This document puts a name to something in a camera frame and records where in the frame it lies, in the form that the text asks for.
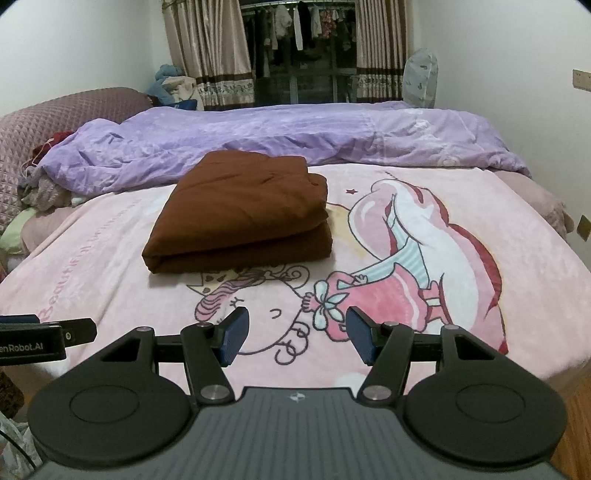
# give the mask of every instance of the metal screw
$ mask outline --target metal screw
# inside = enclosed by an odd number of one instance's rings
[[[201,396],[207,400],[223,400],[230,394],[230,390],[223,385],[208,385],[201,389]]]
[[[372,385],[363,389],[363,396],[368,400],[387,400],[392,395],[392,390],[383,385]]]

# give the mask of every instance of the beige curtain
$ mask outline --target beige curtain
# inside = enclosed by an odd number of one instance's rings
[[[254,83],[238,0],[163,1],[173,63],[197,79],[205,110],[254,104]]]
[[[402,99],[407,60],[405,0],[358,0],[357,102]]]

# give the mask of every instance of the cartoon bow print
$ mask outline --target cartoon bow print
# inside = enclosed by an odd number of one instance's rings
[[[326,281],[320,280],[314,284],[314,297],[319,304],[319,307],[314,312],[314,328],[316,330],[326,330],[327,318],[326,315],[339,322],[343,323],[345,317],[343,313],[337,308],[337,305],[341,303],[345,298],[349,296],[348,293],[335,293],[330,297],[328,295],[329,285]]]

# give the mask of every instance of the electrical outlet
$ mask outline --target electrical outlet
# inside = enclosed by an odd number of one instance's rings
[[[581,221],[577,227],[577,233],[583,240],[589,240],[589,235],[591,235],[591,222],[585,217],[585,215],[581,215]]]
[[[573,70],[573,87],[591,92],[591,73]]]

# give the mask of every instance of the black circular pad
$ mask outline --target black circular pad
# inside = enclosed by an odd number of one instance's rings
[[[526,465],[549,456],[566,424],[558,394],[525,371],[470,363],[411,389],[404,403],[411,431],[434,451],[471,465]]]
[[[502,385],[471,385],[456,397],[460,411],[484,423],[504,423],[515,420],[525,408],[521,395]]]
[[[117,362],[69,372],[41,390],[28,418],[49,460],[80,469],[125,465],[166,447],[191,407],[183,390],[150,371]]]
[[[133,415],[139,407],[134,391],[115,385],[99,385],[77,393],[70,409],[88,423],[114,423]]]

